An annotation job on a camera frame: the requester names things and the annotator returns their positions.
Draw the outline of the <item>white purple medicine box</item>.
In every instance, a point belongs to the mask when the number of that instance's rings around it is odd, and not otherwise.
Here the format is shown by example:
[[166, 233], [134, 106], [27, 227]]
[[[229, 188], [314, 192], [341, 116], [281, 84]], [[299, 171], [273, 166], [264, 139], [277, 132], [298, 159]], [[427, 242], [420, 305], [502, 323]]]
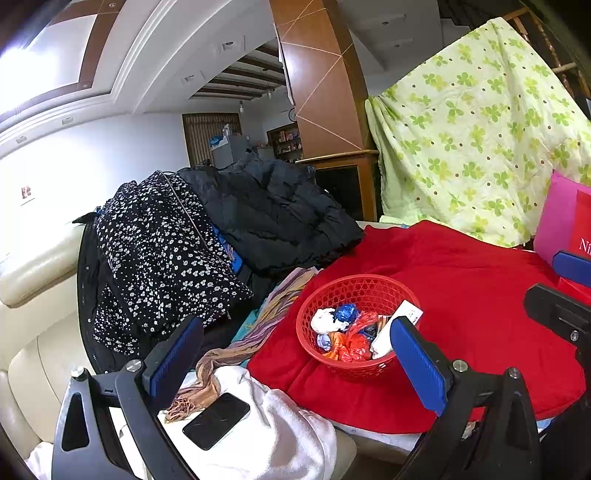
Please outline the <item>white purple medicine box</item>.
[[390, 355], [394, 351], [394, 336], [404, 330], [401, 319], [408, 320], [416, 326], [423, 316], [423, 311], [408, 300], [404, 300], [396, 311], [389, 317], [385, 326], [370, 343], [370, 351], [374, 360]]

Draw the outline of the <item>red plastic bag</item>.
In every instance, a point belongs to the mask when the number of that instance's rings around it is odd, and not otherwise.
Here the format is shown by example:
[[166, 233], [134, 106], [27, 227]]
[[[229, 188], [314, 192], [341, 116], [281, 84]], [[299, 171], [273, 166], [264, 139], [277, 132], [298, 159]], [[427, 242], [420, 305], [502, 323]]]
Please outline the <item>red plastic bag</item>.
[[339, 361], [346, 363], [366, 362], [372, 358], [370, 340], [363, 335], [363, 329], [376, 326], [379, 314], [372, 311], [362, 311], [356, 321], [346, 331], [342, 346], [339, 347]]

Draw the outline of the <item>orange wrapper bundle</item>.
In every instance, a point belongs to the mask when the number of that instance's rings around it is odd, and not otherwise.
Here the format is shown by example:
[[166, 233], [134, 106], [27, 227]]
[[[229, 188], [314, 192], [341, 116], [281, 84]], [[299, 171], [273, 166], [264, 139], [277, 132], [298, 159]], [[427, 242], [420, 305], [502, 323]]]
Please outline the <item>orange wrapper bundle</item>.
[[329, 338], [329, 350], [325, 352], [325, 358], [329, 360], [338, 361], [341, 359], [342, 353], [348, 353], [349, 349], [346, 346], [346, 335], [342, 332], [335, 331], [328, 333]]

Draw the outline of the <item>blue plastic bag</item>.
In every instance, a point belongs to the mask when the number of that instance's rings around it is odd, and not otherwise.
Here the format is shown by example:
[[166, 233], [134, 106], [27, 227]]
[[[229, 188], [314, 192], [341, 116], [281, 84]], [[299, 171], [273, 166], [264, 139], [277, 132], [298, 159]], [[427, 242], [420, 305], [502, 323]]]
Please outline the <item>blue plastic bag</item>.
[[332, 312], [332, 317], [339, 322], [344, 322], [346, 324], [352, 324], [356, 321], [360, 315], [360, 311], [356, 308], [355, 303], [349, 303], [339, 306]]

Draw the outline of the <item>large white tissue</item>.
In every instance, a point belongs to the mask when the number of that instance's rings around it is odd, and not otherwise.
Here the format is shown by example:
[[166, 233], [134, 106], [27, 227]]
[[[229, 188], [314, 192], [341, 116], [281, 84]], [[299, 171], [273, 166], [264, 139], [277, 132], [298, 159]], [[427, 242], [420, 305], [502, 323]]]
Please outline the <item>large white tissue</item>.
[[311, 329], [317, 334], [329, 334], [332, 332], [343, 332], [349, 328], [349, 323], [335, 318], [334, 308], [324, 308], [315, 311], [311, 318]]

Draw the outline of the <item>small white tissue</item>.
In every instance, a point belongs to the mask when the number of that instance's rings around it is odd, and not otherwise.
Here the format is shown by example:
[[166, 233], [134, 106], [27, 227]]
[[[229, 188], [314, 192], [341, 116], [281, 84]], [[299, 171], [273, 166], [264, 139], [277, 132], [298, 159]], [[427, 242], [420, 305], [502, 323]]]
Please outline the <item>small white tissue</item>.
[[329, 352], [332, 349], [332, 340], [329, 333], [317, 335], [317, 346], [324, 352]]

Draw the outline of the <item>red paper gift bag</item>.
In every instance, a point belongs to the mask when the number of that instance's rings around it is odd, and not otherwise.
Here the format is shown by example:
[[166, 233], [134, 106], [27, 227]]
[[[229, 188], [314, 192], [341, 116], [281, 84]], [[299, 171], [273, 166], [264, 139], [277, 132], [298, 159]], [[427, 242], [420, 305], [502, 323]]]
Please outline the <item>red paper gift bag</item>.
[[[567, 251], [590, 259], [590, 194], [582, 190], [577, 192], [574, 223]], [[587, 305], [590, 304], [590, 288], [588, 286], [560, 277], [558, 289]]]

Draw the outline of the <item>black smartphone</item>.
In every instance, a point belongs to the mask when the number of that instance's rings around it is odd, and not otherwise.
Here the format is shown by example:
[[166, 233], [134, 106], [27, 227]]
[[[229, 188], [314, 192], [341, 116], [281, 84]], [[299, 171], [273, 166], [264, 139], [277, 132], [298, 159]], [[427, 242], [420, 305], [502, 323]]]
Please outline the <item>black smartphone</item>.
[[226, 392], [186, 424], [182, 433], [199, 449], [208, 451], [238, 425], [249, 411], [249, 403]]

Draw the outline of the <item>beige leather sofa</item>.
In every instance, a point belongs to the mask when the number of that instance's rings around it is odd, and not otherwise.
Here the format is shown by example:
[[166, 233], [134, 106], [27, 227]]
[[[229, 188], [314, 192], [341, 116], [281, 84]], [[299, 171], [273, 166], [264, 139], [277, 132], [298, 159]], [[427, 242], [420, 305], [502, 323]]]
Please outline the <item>beige leather sofa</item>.
[[21, 457], [54, 441], [71, 370], [91, 370], [77, 309], [84, 227], [34, 242], [1, 265], [1, 426]]

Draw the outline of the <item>green floral quilt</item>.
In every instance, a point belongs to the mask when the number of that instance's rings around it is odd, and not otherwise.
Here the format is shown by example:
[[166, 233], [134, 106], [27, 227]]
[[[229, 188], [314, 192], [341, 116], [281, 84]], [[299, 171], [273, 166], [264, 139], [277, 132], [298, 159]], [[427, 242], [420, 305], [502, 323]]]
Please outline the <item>green floral quilt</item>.
[[365, 109], [385, 223], [431, 220], [513, 247], [533, 236], [554, 172], [590, 180], [589, 120], [501, 18], [368, 98]]

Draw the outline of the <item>red plastic mesh basket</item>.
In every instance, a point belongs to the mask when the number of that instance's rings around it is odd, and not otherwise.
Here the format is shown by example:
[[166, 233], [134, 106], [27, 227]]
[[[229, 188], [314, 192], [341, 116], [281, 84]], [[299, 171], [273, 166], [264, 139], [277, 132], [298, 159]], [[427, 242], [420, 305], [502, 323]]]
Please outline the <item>red plastic mesh basket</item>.
[[407, 316], [418, 323], [418, 298], [392, 278], [358, 274], [315, 290], [297, 312], [301, 347], [318, 362], [346, 377], [375, 377], [394, 361], [390, 320]]

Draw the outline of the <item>black white floral garment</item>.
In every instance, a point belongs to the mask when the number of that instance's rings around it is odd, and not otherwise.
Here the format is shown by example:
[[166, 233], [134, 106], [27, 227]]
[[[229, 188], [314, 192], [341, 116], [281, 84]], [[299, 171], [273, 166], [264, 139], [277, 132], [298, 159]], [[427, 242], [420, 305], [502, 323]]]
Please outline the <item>black white floral garment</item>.
[[187, 317], [204, 325], [202, 352], [228, 346], [252, 310], [252, 290], [177, 174], [124, 183], [76, 222], [79, 328], [96, 373], [144, 359]]

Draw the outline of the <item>white towel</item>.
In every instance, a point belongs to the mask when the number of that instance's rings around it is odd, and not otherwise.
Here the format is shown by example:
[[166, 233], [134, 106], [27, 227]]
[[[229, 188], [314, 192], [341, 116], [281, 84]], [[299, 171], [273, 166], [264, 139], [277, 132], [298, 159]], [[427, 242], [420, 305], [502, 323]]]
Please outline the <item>white towel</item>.
[[245, 415], [211, 450], [182, 432], [195, 419], [158, 420], [183, 459], [201, 479], [339, 479], [356, 456], [349, 438], [327, 419], [298, 407], [283, 391], [263, 385], [242, 366], [214, 371], [214, 385], [249, 404]]

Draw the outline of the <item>wooden cabinet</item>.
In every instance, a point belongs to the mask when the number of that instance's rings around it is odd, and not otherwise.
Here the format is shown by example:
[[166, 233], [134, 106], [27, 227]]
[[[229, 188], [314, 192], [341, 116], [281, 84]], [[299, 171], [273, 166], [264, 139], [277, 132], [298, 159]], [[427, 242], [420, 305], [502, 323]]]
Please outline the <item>wooden cabinet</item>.
[[356, 220], [375, 222], [382, 213], [377, 150], [329, 154], [297, 161], [315, 170], [318, 185]]

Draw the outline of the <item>black puffer jacket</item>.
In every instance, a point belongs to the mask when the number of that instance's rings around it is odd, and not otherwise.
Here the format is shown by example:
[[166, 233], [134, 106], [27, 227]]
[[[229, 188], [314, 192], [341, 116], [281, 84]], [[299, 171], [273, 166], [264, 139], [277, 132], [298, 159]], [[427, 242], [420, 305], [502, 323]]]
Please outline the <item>black puffer jacket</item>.
[[363, 238], [363, 230], [315, 183], [315, 172], [247, 152], [222, 169], [184, 168], [211, 222], [260, 277], [325, 267]]

